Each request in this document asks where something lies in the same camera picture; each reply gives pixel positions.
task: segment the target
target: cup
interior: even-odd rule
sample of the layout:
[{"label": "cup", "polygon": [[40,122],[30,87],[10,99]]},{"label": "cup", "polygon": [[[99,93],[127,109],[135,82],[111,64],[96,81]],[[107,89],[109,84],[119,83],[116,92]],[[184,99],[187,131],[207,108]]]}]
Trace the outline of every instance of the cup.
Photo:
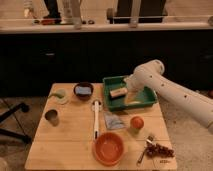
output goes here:
[{"label": "cup", "polygon": [[49,121],[52,126],[59,124],[58,112],[55,109],[48,110],[45,113],[45,119]]}]

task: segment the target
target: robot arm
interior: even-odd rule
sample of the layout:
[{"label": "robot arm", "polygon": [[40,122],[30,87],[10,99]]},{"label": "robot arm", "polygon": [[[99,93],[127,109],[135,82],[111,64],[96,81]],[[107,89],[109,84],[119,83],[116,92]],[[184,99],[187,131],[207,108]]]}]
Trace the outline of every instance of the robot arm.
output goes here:
[{"label": "robot arm", "polygon": [[135,68],[126,78],[128,91],[139,91],[147,86],[169,102],[181,107],[196,121],[213,133],[213,101],[199,93],[180,86],[162,76],[164,65],[153,60]]}]

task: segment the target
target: wooden table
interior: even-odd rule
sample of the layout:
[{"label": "wooden table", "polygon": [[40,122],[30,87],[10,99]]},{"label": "wooden table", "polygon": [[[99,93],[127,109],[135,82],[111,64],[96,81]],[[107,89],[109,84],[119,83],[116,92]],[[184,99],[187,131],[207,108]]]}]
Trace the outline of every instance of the wooden table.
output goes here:
[{"label": "wooden table", "polygon": [[[136,166],[141,152],[146,145],[146,138],[154,133],[156,142],[170,148],[171,143],[167,128],[161,113],[159,103],[152,107],[131,109],[120,112],[121,120],[126,124],[125,129],[114,130],[124,141],[125,152],[122,160],[115,166],[106,167],[93,157],[91,147],[93,143],[94,112],[91,109],[93,100],[99,99],[104,104],[102,84],[94,83],[94,92],[90,100],[81,101],[73,94],[75,84],[53,84],[51,92],[65,89],[69,94],[69,102],[58,104],[55,97],[47,100],[34,141],[32,143],[25,168],[26,170],[176,170],[175,157],[143,159],[140,166]],[[53,127],[44,117],[44,113],[56,109],[59,114],[59,125]],[[100,133],[107,131],[103,112],[99,115]],[[139,134],[129,131],[129,122],[133,116],[144,119],[144,127]]]}]

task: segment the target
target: food item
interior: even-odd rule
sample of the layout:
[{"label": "food item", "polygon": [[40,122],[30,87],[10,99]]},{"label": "food item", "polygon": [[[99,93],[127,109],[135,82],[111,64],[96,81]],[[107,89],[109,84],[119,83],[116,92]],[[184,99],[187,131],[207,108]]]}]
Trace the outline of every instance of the food item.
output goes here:
[{"label": "food item", "polygon": [[89,100],[93,93],[93,85],[89,82],[80,82],[75,85],[74,94],[81,100]]},{"label": "food item", "polygon": [[126,87],[114,89],[114,90],[110,91],[110,97],[116,98],[116,97],[124,96],[127,94],[127,92],[128,92],[128,90]]},{"label": "food item", "polygon": [[174,157],[174,150],[160,144],[147,143],[146,155],[148,157]]},{"label": "food item", "polygon": [[144,126],[144,121],[140,116],[135,116],[130,121],[130,126],[135,131],[139,131]]}]

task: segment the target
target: green tray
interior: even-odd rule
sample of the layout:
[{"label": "green tray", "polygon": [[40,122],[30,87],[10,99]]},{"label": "green tray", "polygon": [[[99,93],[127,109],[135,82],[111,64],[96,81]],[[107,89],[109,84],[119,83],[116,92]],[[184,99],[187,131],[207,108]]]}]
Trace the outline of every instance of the green tray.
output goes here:
[{"label": "green tray", "polygon": [[112,99],[110,97],[111,90],[126,87],[126,83],[123,81],[124,78],[125,76],[103,78],[105,102],[110,111],[147,107],[157,102],[155,92],[148,87],[144,87],[135,97],[134,100],[139,101],[139,103],[124,104],[124,96]]}]

